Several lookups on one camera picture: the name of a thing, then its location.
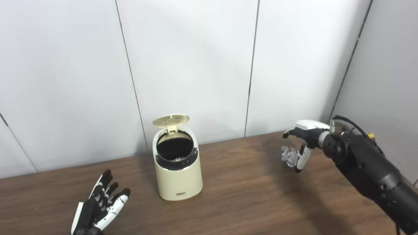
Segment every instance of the white and black robotic hand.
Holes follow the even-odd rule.
[[[117,182],[108,186],[113,176],[105,171],[85,202],[80,202],[71,226],[71,235],[103,235],[103,230],[116,218],[130,195],[130,189],[110,196]]]

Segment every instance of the white wall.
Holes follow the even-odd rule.
[[[262,0],[246,136],[327,121],[368,0]]]
[[[1,1],[0,52],[0,112],[36,170],[147,151],[114,1]]]
[[[368,3],[260,2],[247,135],[329,115]],[[34,170],[147,152],[170,113],[200,144],[244,137],[258,1],[117,4],[0,2],[0,112]]]
[[[373,1],[334,114],[355,121],[418,178],[418,2]]]
[[[151,149],[171,113],[200,144],[244,137],[256,0],[118,0]]]

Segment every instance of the robotic hand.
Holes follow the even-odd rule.
[[[309,157],[311,156],[311,150],[319,147],[318,138],[322,132],[327,133],[330,129],[330,126],[313,120],[299,120],[296,122],[295,129],[287,130],[283,134],[283,138],[287,138],[289,135],[295,135],[298,138],[301,138],[306,141],[302,144],[302,147],[299,151],[299,159],[296,162],[295,171],[300,173]]]
[[[71,235],[103,235],[103,230],[115,219],[130,195],[130,189],[110,197],[118,187],[117,182],[108,187],[113,176],[105,171],[85,202],[80,202],[71,226]]]
[[[352,124],[361,135],[334,133],[334,120]],[[399,170],[392,165],[374,138],[367,135],[350,119],[335,116],[331,126],[301,120],[284,133],[306,141],[301,148],[296,172],[309,158],[310,150],[321,148],[338,170],[366,198],[373,200],[407,235],[418,235],[418,195],[404,182]]]

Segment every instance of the open lid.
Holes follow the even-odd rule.
[[[168,134],[177,133],[177,126],[186,123],[190,118],[183,114],[171,114],[153,121],[153,125],[159,128],[167,128]]]

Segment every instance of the wooden table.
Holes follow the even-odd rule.
[[[360,196],[321,150],[295,173],[282,132],[201,145],[202,192],[179,202],[159,197],[152,155],[0,180],[0,234],[69,235],[77,202],[111,169],[131,196],[107,235],[393,235],[393,222]]]

